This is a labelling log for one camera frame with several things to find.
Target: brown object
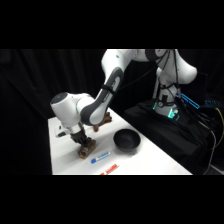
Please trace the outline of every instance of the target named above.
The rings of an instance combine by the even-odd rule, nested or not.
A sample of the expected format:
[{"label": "brown object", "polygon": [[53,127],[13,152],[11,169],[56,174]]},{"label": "brown object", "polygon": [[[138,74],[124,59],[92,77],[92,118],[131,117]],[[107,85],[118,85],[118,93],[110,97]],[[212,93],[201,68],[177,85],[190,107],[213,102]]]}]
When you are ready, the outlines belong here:
[{"label": "brown object", "polygon": [[110,112],[107,112],[104,120],[99,125],[93,126],[94,131],[98,132],[100,126],[110,123],[111,121],[112,121],[112,117],[110,116]]},{"label": "brown object", "polygon": [[85,148],[81,146],[81,149],[79,150],[78,154],[81,159],[86,159],[96,148],[96,140],[91,140],[91,142],[88,144],[88,146]]}]

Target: black curtain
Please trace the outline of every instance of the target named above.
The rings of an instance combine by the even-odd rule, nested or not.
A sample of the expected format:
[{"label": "black curtain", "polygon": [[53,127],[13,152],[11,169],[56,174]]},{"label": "black curtain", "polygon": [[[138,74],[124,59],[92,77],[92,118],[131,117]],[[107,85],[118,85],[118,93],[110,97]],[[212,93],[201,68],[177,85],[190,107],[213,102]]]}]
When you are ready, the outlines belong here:
[{"label": "black curtain", "polygon": [[[96,97],[104,82],[101,59],[106,49],[1,49],[0,96],[2,174],[52,174],[47,120],[49,102],[58,93],[89,93]],[[224,97],[224,49],[179,49],[182,57],[209,75],[208,92]],[[132,62],[124,85],[154,62]],[[119,91],[111,108],[119,115],[151,99],[156,69]]]}]

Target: white table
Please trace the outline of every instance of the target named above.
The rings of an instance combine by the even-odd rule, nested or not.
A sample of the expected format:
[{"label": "white table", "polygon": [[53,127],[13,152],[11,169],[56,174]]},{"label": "white table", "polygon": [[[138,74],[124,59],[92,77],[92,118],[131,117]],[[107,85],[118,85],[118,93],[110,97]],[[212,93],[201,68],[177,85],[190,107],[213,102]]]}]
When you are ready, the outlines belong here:
[{"label": "white table", "polygon": [[[54,129],[60,124],[57,118],[49,119],[51,160],[54,175],[100,175],[114,164],[120,167],[110,175],[191,175],[185,168],[134,129],[111,109],[113,121],[99,128],[95,133],[92,127],[84,126],[86,135],[97,141],[97,148],[86,159],[78,156],[80,145],[70,136],[56,138]],[[141,144],[137,153],[127,154],[119,151],[113,141],[114,134],[121,129],[132,129],[139,133]],[[91,160],[111,152],[111,155],[95,164]]]}]

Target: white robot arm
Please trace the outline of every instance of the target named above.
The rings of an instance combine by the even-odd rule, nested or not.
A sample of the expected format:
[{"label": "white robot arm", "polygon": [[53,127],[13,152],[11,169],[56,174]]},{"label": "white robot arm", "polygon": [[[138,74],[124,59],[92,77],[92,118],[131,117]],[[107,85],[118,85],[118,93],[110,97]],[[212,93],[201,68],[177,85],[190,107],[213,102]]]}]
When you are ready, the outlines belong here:
[{"label": "white robot arm", "polygon": [[[163,87],[170,87],[170,91],[175,96],[177,89],[172,86],[177,82],[175,70],[175,55],[170,49],[108,49],[102,59],[102,68],[105,73],[105,83],[96,99],[88,94],[72,95],[62,93],[51,101],[51,107],[61,121],[63,128],[58,127],[57,136],[61,137],[71,134],[73,140],[79,143],[86,138],[82,124],[95,126],[100,124],[112,102],[114,95],[118,91],[124,78],[124,72],[132,60],[139,62],[156,61],[158,63],[157,76]],[[188,84],[192,82],[196,75],[196,68],[187,64],[176,52],[176,62],[178,68],[178,82]],[[158,114],[167,116],[173,107],[172,95],[167,89],[160,92],[159,100],[156,105]]]}]

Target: blue label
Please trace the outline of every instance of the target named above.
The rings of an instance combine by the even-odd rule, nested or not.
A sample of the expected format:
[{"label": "blue label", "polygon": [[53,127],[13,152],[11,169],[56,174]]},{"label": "blue label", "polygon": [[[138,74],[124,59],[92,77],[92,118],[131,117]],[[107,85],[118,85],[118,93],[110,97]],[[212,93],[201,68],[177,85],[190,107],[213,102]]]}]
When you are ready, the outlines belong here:
[{"label": "blue label", "polygon": [[106,153],[106,154],[104,154],[104,155],[98,157],[98,159],[102,159],[103,157],[108,156],[108,155],[109,155],[109,153]]}]

